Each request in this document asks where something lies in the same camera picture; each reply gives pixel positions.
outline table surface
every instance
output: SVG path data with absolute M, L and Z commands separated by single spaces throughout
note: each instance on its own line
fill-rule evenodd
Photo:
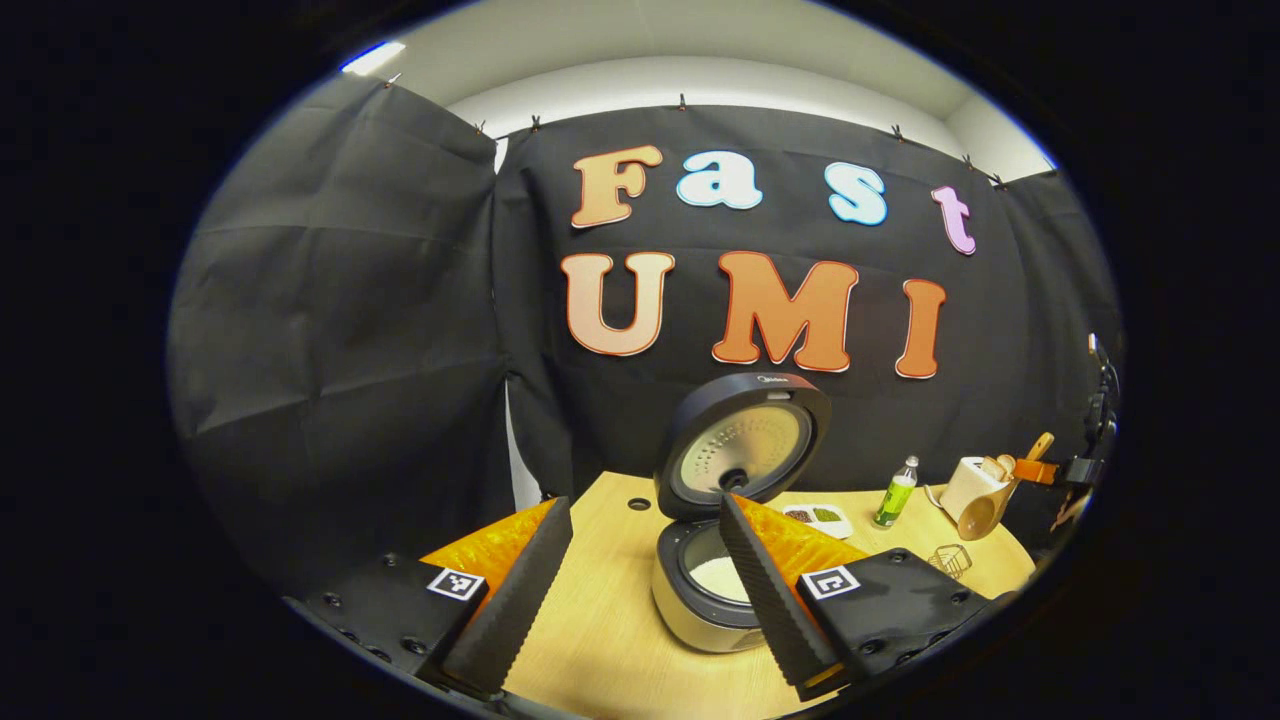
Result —
M 946 486 L 933 486 L 934 497 Z M 824 503 L 845 511 L 850 542 L 870 553 L 904 547 L 929 559 L 941 546 L 963 544 L 973 561 L 959 580 L 995 597 L 1019 589 L 1034 571 L 1004 527 L 963 542 L 955 524 L 911 493 L 892 528 L 870 518 L 883 491 L 786 492 L 768 502 Z M 650 502 L 632 510 L 631 498 Z M 662 515 L 652 479 L 604 473 L 571 510 L 573 541 L 538 619 L 507 676 L 506 689 L 586 717 L 776 717 L 818 705 L 800 702 L 768 646 L 716 655 L 684 646 L 662 621 L 650 594 Z

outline small plate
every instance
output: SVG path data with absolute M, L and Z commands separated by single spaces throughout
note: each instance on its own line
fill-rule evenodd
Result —
M 850 524 L 845 511 L 835 505 L 787 505 L 782 509 L 782 514 L 836 539 L 846 539 L 854 534 L 854 525 Z

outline green bottle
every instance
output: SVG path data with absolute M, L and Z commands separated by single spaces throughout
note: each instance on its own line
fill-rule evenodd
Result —
M 920 461 L 913 455 L 906 459 L 906 465 L 902 465 L 901 470 L 893 473 L 893 480 L 888 484 L 888 492 L 884 493 L 884 500 L 881 502 L 879 510 L 872 518 L 877 525 L 883 528 L 892 527 L 897 516 L 902 514 L 908 498 L 911 497 L 911 491 L 915 489 L 915 468 L 919 464 Z

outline ceiling light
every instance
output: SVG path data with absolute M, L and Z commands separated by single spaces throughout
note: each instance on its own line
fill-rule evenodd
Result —
M 404 45 L 402 42 L 383 42 L 381 45 L 343 65 L 342 72 L 367 76 L 380 68 L 384 63 L 387 63 L 387 60 L 399 55 L 399 51 L 403 49 Z

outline inner lid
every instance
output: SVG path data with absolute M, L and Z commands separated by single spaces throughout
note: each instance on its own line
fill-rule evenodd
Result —
M 684 450 L 671 486 L 681 498 L 718 507 L 722 492 L 758 498 L 787 478 L 813 436 L 804 407 L 776 400 L 712 421 Z

